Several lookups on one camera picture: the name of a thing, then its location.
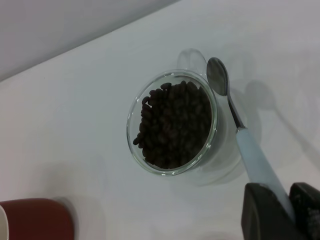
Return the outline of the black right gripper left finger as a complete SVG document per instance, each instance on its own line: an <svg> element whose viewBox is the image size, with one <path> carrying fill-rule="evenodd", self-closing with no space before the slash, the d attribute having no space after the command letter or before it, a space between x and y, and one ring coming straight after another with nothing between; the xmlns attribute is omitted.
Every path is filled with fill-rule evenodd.
<svg viewBox="0 0 320 240"><path fill-rule="evenodd" d="M244 188L241 228L245 240L305 240L276 195L258 183Z"/></svg>

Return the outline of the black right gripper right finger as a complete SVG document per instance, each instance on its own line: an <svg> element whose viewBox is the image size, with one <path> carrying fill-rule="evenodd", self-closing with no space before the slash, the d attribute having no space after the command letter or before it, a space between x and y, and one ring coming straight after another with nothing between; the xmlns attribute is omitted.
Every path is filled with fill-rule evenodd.
<svg viewBox="0 0 320 240"><path fill-rule="evenodd" d="M305 182L295 182L289 193L296 226L308 240L320 239L320 191Z"/></svg>

